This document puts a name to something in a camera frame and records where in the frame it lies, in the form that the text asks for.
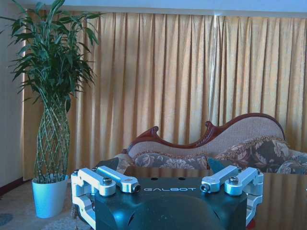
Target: floor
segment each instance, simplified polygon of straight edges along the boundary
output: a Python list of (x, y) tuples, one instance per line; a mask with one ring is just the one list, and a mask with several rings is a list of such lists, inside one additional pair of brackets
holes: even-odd
[(68, 183), (63, 211), (56, 217), (35, 216), (32, 184), (27, 182), (0, 197), (0, 217), (12, 217), (0, 230), (90, 230), (79, 218), (71, 217), (71, 184)]

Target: silver metal part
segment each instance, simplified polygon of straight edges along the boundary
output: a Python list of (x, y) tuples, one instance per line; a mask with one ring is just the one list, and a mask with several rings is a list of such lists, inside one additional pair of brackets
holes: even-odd
[(248, 203), (247, 203), (247, 211), (246, 211), (246, 226), (250, 223), (250, 221), (256, 215), (256, 208), (258, 204), (261, 204), (263, 201), (263, 196), (251, 195), (248, 194)]
[(138, 179), (135, 177), (125, 176), (106, 166), (98, 167), (96, 172), (102, 176), (110, 177), (124, 193), (135, 193), (139, 192), (141, 189)]
[(88, 195), (94, 194), (97, 191), (102, 196), (110, 196), (115, 193), (116, 184), (109, 178), (106, 180), (93, 170), (87, 168), (75, 170), (71, 175), (72, 203), (78, 206), (82, 218), (94, 230), (96, 229), (95, 211)]
[(244, 171), (235, 171), (234, 166), (229, 166), (218, 173), (204, 177), (201, 181), (203, 192), (217, 192), (224, 183), (224, 190), (231, 196), (239, 196), (247, 193), (246, 226), (254, 218), (257, 205), (263, 201), (264, 175), (259, 169), (247, 168)]
[(225, 181), (225, 192), (231, 196), (239, 196), (242, 194), (243, 189), (249, 183), (253, 183), (254, 185), (257, 184), (256, 178), (258, 176), (257, 169), (248, 167), (243, 172), (239, 173), (237, 176), (238, 182), (233, 183), (232, 179)]
[(201, 184), (206, 184), (206, 186), (201, 186), (201, 190), (207, 193), (218, 192), (224, 181), (238, 175), (238, 172), (239, 169), (236, 166), (229, 165), (212, 176), (205, 176), (201, 180)]

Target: beige curtain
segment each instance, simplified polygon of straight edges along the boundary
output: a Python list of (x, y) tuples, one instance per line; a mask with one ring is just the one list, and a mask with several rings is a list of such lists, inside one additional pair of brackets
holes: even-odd
[(306, 19), (219, 18), (213, 118), (223, 124), (250, 112), (269, 114), (290, 147), (307, 151)]
[[(276, 117), (291, 147), (307, 150), (306, 19), (108, 13), (94, 24), (97, 78), (69, 112), (70, 172), (113, 157), (152, 126), (184, 144), (206, 120), (247, 112)], [(25, 103), (26, 179), (40, 116)]]

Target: bolt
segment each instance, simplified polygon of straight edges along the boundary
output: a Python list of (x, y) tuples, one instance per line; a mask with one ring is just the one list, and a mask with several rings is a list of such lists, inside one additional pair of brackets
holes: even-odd
[(207, 193), (210, 191), (210, 186), (208, 184), (202, 184), (201, 185), (201, 191)]
[(229, 183), (230, 184), (238, 184), (239, 179), (236, 176), (232, 176), (229, 178)]
[(112, 180), (108, 177), (105, 177), (104, 179), (102, 179), (102, 184), (103, 185), (110, 185), (110, 184), (112, 184)]
[(141, 190), (141, 186), (139, 184), (135, 184), (133, 187), (132, 187), (132, 192), (134, 193), (137, 193)]

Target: white flower pot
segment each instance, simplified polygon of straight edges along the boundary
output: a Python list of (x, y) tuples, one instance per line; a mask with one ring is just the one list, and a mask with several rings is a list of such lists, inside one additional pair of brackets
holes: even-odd
[(32, 180), (36, 215), (39, 218), (50, 218), (59, 214), (64, 206), (68, 176), (64, 181), (51, 184), (38, 184)]

